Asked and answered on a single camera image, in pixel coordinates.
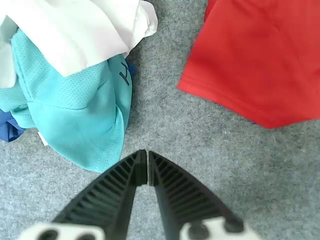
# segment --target white fabric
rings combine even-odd
[[[1,0],[2,7],[64,77],[128,55],[158,26],[143,0]]]
[[[11,88],[16,83],[16,71],[10,40],[17,25],[0,8],[0,88]]]

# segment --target carpet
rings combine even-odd
[[[264,129],[176,89],[207,0],[151,0],[158,32],[130,54],[138,68],[123,157],[152,150],[177,163],[265,240],[320,236],[320,121]],[[0,142],[0,239],[48,222],[98,176],[44,147],[36,129]],[[138,188],[128,240],[164,240],[156,194]]]

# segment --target red shirt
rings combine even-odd
[[[210,0],[178,88],[265,128],[320,118],[320,1]]]

